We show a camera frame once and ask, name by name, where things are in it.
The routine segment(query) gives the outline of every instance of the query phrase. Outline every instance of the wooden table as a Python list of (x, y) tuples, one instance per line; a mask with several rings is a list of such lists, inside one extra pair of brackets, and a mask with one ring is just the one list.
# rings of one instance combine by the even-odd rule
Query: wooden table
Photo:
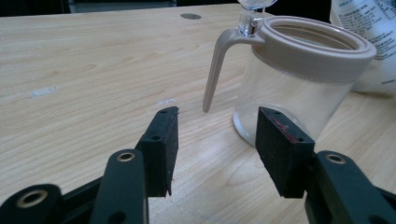
[[(238, 20), (238, 5), (0, 19), (0, 202), (34, 184), (66, 193), (94, 180), (159, 109), (177, 105), (173, 196), (149, 200), (151, 222), (307, 223), (304, 200), (278, 196), (233, 128), (248, 46), (228, 51), (202, 111), (215, 42)], [(395, 139), (393, 94), (352, 92), (316, 151), (344, 153), (396, 193)]]

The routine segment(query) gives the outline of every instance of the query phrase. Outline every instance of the beige handle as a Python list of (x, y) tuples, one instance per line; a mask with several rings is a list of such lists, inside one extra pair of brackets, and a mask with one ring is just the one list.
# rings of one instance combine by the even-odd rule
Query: beige handle
[(225, 30), (216, 42), (215, 51), (213, 52), (212, 64), (210, 65), (209, 78), (206, 83), (206, 90), (204, 95), (203, 109), (208, 112), (212, 104), (213, 95), (215, 94), (216, 86), (219, 81), (219, 74), (224, 56), (227, 50), (235, 44), (249, 44), (249, 45), (263, 45), (264, 40), (258, 35), (244, 37), (237, 29)]

